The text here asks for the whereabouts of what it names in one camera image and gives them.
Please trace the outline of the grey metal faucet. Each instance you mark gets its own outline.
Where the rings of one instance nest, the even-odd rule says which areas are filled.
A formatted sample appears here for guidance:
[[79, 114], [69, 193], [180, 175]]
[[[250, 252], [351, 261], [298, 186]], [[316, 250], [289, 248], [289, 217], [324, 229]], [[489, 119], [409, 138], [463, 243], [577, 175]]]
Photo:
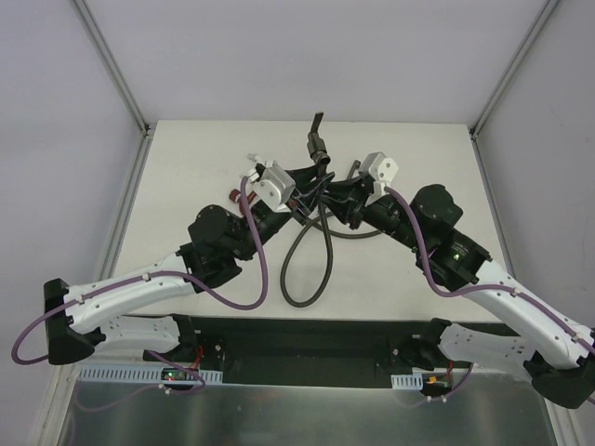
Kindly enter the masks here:
[[308, 153], [312, 162], [317, 167], [318, 176], [324, 176], [327, 173], [327, 167], [331, 162], [324, 139], [319, 134], [319, 128], [323, 118], [324, 113], [322, 111], [314, 114], [311, 129], [307, 135]]

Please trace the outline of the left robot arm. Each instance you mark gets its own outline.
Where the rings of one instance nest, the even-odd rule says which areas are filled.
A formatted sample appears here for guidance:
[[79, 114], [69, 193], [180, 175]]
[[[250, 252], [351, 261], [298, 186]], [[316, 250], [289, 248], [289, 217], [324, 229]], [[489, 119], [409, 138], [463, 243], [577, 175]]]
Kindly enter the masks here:
[[[269, 291], [265, 243], [290, 219], [309, 216], [332, 178], [318, 166], [286, 171], [275, 162], [258, 163], [241, 180], [241, 216], [211, 204], [188, 227], [189, 242], [149, 266], [83, 285], [60, 278], [46, 282], [47, 361], [76, 363], [111, 348], [140, 348], [189, 360], [197, 341], [181, 317], [152, 319], [135, 315], [135, 310], [201, 293], [230, 308], [260, 307]], [[257, 300], [240, 304], [218, 294], [217, 288], [240, 275], [241, 263], [252, 259], [260, 264]]]

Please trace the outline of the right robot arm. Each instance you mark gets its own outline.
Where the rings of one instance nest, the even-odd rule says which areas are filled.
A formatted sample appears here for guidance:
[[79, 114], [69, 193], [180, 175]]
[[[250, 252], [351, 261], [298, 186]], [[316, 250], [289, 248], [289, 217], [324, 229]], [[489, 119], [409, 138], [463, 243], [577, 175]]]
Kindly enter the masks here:
[[516, 334], [505, 339], [439, 321], [438, 333], [418, 343], [425, 364], [486, 365], [528, 381], [543, 398], [566, 409], [594, 401], [593, 329], [544, 302], [456, 230], [463, 211], [445, 186], [425, 186], [407, 202], [396, 190], [357, 177], [329, 184], [321, 201], [350, 228], [366, 223], [411, 249], [436, 295], [465, 297]]

